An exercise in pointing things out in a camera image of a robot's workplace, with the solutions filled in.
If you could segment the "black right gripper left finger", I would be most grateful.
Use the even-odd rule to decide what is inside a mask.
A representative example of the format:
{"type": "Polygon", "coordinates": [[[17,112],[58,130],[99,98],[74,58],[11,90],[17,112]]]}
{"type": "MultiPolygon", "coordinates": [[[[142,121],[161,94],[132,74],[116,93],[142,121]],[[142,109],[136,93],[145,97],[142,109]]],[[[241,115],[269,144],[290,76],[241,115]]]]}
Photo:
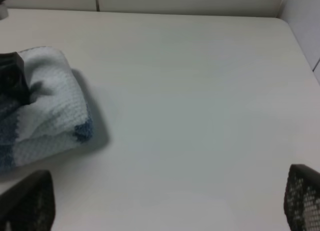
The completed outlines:
{"type": "Polygon", "coordinates": [[[50,231],[56,216],[50,171],[37,170],[0,195],[2,231],[50,231]]]}

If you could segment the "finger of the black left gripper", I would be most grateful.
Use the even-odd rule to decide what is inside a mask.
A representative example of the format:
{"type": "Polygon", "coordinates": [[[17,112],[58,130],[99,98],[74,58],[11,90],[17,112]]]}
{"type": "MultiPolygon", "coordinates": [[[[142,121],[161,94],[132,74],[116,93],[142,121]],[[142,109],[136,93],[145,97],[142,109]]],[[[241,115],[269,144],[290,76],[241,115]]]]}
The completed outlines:
{"type": "Polygon", "coordinates": [[[24,70],[24,61],[17,52],[0,54],[0,94],[29,105],[31,92],[24,70]]]}

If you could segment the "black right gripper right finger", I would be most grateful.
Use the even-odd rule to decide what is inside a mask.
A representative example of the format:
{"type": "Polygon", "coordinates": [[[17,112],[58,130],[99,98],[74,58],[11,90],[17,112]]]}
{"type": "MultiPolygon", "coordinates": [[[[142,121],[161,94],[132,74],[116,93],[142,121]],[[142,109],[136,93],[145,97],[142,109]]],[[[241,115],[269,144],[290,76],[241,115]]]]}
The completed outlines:
{"type": "Polygon", "coordinates": [[[289,168],[283,210],[291,231],[320,229],[320,173],[304,164],[289,168]]]}

